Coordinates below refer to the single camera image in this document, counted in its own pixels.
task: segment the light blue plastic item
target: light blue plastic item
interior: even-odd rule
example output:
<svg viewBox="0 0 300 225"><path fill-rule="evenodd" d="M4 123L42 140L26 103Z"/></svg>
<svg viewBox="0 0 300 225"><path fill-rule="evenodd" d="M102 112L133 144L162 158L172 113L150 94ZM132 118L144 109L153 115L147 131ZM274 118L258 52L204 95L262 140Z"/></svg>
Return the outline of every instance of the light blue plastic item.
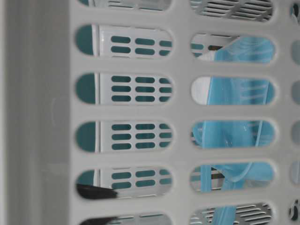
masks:
<svg viewBox="0 0 300 225"><path fill-rule="evenodd" d="M274 51L274 45L265 38L240 37L232 45L218 50L215 61L267 63L271 61ZM253 88L252 91L244 91L245 87ZM273 87L266 80L212 78L207 105L264 105L270 102L273 95ZM274 134L269 123L260 121L256 127L251 123L253 121L205 121L193 128L193 135L203 148L251 147L270 143ZM222 190L241 189L246 180L273 179L272 168L266 163L203 165L202 192L211 191L212 167L225 177ZM212 224L232 225L235 212L235 206L217 208Z"/></svg>

